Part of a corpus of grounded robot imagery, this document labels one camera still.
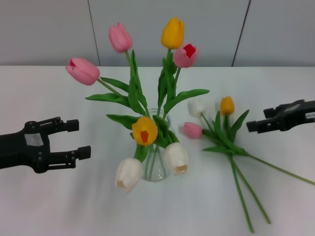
white tulip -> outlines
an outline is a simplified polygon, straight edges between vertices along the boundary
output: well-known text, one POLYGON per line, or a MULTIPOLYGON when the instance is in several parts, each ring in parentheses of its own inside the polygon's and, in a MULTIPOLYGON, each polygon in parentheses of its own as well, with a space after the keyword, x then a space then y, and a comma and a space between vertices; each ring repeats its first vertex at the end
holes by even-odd
POLYGON ((194 99, 188 103, 188 111, 192 116, 200 118, 201 113, 206 113, 207 107, 203 101, 194 99))
POLYGON ((118 166, 115 184, 130 192, 142 178, 142 163, 134 158, 127 158, 118 166))
POLYGON ((188 152, 181 143, 173 143, 166 147, 164 159, 168 168, 176 175, 188 173, 188 152))

clear vase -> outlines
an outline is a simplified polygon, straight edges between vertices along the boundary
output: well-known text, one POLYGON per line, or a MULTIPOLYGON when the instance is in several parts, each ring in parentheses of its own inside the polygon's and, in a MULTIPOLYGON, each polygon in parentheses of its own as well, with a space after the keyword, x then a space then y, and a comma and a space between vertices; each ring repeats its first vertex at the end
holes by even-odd
MULTIPOLYGON (((150 116, 158 114, 157 109, 150 109, 150 116)), ((163 117, 164 112, 160 111, 159 114, 163 117)), ((171 125, 171 118, 166 115, 165 120, 171 125)), ((165 149, 155 144, 149 146, 148 154, 146 159, 143 161, 143 176, 142 178, 149 182, 158 182, 169 176, 171 173, 165 160, 164 160, 165 149)))

tulip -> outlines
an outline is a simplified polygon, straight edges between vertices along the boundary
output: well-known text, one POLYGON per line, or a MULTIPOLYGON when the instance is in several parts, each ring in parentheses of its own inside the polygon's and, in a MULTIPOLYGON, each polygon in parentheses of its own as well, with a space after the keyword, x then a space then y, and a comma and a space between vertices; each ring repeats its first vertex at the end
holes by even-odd
POLYGON ((188 153, 181 143, 172 143, 165 149, 164 159, 168 168, 176 175, 188 173, 188 153))
POLYGON ((234 103, 232 98, 224 97, 221 100, 221 114, 223 116, 230 115, 234 112, 234 103))
POLYGON ((185 44, 174 53, 174 63, 179 68, 191 67, 198 57, 198 51, 191 43, 185 44))
POLYGON ((184 40, 184 21, 173 17, 165 26, 161 44, 168 49, 178 49, 184 40))
POLYGON ((71 58, 65 69, 78 82, 92 85, 99 78, 99 69, 84 58, 71 58))
POLYGON ((202 136, 201 126, 192 122, 185 122, 183 131, 193 139, 199 139, 202 136))
POLYGON ((118 166, 115 184, 129 193, 142 178, 142 163, 134 158, 127 158, 118 166))
POLYGON ((122 23, 109 28, 109 40, 118 53, 124 53, 132 47, 132 39, 122 23))
POLYGON ((137 144, 151 145, 158 136, 158 127, 149 117, 140 117, 132 124, 132 134, 137 144))
POLYGON ((203 101, 194 99, 188 103, 188 111, 192 116, 200 118, 201 113, 205 113, 207 108, 203 101))

table surface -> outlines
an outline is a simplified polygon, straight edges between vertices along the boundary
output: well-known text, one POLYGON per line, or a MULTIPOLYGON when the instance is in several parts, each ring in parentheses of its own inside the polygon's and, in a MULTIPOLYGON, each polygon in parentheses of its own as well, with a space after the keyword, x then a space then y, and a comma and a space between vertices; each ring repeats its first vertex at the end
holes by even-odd
MULTIPOLYGON (((104 77, 127 82, 129 68, 100 67, 104 77)), ((161 68, 139 68, 150 108, 157 106, 161 68)), ((2 235, 32 236, 230 236, 251 235, 237 193, 230 163, 221 154, 202 152, 212 144, 190 140, 178 128, 189 116, 187 101, 170 112, 172 127, 190 154, 189 174, 157 183, 140 181, 129 194, 115 188, 121 160, 133 157, 129 130, 106 114, 134 113, 119 104, 87 101, 107 93, 96 83, 87 87, 60 66, 0 67, 0 133, 12 133, 29 120, 60 116, 79 119, 80 131, 50 136, 52 151, 91 145, 92 157, 77 161, 76 169, 36 174, 29 167, 0 171, 2 235)), ((209 89, 199 97, 215 115, 216 103, 230 95, 235 116, 250 109, 246 121, 264 118, 263 109, 295 100, 315 100, 315 68, 229 67, 183 69, 177 91, 209 89)), ((315 180, 315 125, 287 132, 249 133, 243 126, 236 143, 248 152, 288 171, 315 180)), ((272 225, 268 225, 250 192, 241 183, 257 236, 314 234, 315 186, 278 172, 248 157, 237 157, 272 225)))

white sticker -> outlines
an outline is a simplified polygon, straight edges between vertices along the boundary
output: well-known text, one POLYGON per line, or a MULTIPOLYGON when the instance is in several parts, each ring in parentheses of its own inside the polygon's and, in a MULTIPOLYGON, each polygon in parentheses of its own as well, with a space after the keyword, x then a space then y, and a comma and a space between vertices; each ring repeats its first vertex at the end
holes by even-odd
POLYGON ((306 119, 315 118, 315 112, 305 113, 306 119))
POLYGON ((38 147, 38 146, 44 145, 43 140, 41 139, 40 133, 25 134, 24 137, 28 146, 38 147))

